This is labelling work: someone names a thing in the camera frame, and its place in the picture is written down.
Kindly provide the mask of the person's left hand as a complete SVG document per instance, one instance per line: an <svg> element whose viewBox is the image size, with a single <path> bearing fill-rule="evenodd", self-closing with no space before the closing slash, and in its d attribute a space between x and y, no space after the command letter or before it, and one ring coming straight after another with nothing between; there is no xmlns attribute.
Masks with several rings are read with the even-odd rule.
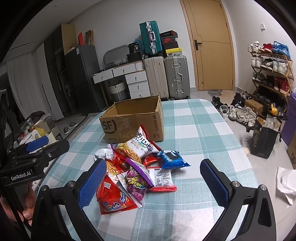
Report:
<svg viewBox="0 0 296 241"><path fill-rule="evenodd" d="M23 195L23 200L24 200L24 208L23 211L20 213L18 212L18 215L20 216L22 222L26 219L28 221L28 224L31 226L32 225L32 218L34 214L34 207L36 204L36 194L34 190L32 189L33 183L27 184L26 188L26 195ZM7 200L3 197L1 197L1 205L6 213L6 216L11 220L16 222L15 215L13 214Z"/></svg>

